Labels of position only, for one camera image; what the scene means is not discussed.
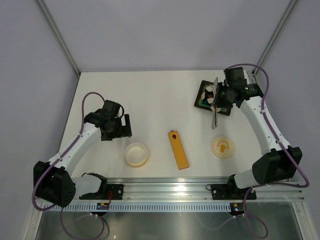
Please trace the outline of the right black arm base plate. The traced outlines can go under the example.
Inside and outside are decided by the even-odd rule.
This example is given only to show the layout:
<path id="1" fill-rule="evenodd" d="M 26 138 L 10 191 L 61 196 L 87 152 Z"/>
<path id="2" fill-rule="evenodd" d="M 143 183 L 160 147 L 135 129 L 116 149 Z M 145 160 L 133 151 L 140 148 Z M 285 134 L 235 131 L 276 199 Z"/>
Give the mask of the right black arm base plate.
<path id="1" fill-rule="evenodd" d="M 227 184 L 210 184 L 209 186 L 213 200 L 244 200 L 249 190 L 249 188 L 244 188 L 231 191 Z"/>

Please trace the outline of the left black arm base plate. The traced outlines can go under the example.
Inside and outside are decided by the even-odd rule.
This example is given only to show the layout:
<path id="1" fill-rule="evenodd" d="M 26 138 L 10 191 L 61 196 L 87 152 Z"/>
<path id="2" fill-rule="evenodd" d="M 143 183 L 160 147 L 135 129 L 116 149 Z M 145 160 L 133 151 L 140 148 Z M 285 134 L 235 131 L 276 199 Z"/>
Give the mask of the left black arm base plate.
<path id="1" fill-rule="evenodd" d="M 79 197 L 80 200 L 122 200 L 124 192 L 123 184 L 108 183 L 100 187 L 97 192 L 86 193 Z"/>

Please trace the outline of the round yellow lunch bowl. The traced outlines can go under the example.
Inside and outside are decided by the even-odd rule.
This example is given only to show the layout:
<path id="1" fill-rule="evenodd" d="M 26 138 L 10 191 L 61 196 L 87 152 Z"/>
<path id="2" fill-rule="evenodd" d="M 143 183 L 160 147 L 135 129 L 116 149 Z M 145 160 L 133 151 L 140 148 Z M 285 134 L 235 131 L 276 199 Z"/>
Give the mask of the round yellow lunch bowl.
<path id="1" fill-rule="evenodd" d="M 124 150 L 124 160 L 131 167 L 141 167 L 148 160 L 147 148 L 138 142 L 129 144 Z"/>

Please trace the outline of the metal serving tongs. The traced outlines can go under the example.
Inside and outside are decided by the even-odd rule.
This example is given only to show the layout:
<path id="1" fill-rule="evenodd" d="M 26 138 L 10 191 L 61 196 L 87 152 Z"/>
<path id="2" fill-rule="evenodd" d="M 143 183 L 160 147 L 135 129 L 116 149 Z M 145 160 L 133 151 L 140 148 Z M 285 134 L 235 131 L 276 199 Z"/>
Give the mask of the metal serving tongs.
<path id="1" fill-rule="evenodd" d="M 212 85 L 212 92 L 213 92 L 213 101 L 211 103 L 211 109 L 213 112 L 213 116 L 212 116 L 212 122 L 211 122 L 211 129 L 214 130 L 217 128 L 218 126 L 218 117 L 217 117 L 217 106 L 215 104 L 216 102 L 216 97 L 217 97 L 217 89 L 218 89 L 218 78 L 216 77 L 213 85 Z"/>

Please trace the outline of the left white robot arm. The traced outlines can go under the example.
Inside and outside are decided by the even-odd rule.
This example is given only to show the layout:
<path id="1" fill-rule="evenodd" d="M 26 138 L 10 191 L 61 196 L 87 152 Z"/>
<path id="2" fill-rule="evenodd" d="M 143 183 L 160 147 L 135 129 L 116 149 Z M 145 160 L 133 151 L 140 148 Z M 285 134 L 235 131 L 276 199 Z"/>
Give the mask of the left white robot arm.
<path id="1" fill-rule="evenodd" d="M 72 178 L 77 164 L 96 142 L 131 137 L 129 114 L 123 106 L 105 100 L 102 108 L 82 116 L 81 127 L 75 138 L 48 161 L 38 161 L 33 168 L 32 203 L 43 199 L 65 208 L 75 197 L 82 200 L 107 200 L 115 197 L 115 188 L 98 173 L 86 173 Z"/>

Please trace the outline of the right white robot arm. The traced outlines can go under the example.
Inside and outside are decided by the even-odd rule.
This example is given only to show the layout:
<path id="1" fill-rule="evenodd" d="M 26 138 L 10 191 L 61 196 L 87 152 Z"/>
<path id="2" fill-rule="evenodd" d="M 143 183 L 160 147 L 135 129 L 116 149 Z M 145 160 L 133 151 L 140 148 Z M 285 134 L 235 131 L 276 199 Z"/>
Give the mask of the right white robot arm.
<path id="1" fill-rule="evenodd" d="M 212 108 L 239 108 L 249 121 L 258 140 L 262 156 L 244 172 L 231 175 L 227 181 L 227 193 L 239 198 L 245 189 L 266 184 L 284 184 L 297 170 L 303 153 L 292 147 L 283 137 L 266 105 L 267 90 L 256 83 L 248 83 L 243 64 L 226 68 L 225 79 L 213 83 Z"/>

